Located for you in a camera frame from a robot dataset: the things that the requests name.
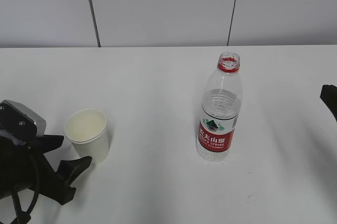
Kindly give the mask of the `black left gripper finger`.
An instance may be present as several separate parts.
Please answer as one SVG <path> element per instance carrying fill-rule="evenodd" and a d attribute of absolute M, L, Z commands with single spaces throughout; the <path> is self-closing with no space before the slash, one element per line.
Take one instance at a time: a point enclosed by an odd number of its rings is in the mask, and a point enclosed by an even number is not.
<path fill-rule="evenodd" d="M 47 153 L 58 149 L 64 140 L 64 136 L 60 135 L 43 135 L 37 136 L 31 143 L 31 147 L 41 153 Z"/>
<path fill-rule="evenodd" d="M 79 175 L 90 167 L 92 160 L 93 158 L 91 156 L 85 156 L 75 160 L 61 160 L 57 174 L 59 174 L 68 185 L 71 185 Z"/>

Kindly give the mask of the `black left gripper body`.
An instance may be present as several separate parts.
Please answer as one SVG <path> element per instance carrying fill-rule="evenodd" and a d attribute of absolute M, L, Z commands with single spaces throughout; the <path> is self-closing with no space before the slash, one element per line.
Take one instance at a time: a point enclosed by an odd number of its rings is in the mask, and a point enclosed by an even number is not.
<path fill-rule="evenodd" d="M 31 189 L 64 205 L 73 200 L 76 189 L 54 171 L 44 154 L 26 142 L 14 144 L 14 137 L 1 132 L 1 199 Z"/>

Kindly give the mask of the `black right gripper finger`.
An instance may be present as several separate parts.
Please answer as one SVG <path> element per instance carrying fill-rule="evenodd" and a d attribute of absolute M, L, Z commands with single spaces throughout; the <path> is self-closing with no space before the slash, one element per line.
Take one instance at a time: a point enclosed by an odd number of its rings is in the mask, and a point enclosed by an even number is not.
<path fill-rule="evenodd" d="M 320 99 L 330 110 L 335 120 L 337 120 L 337 87 L 334 85 L 323 85 Z"/>

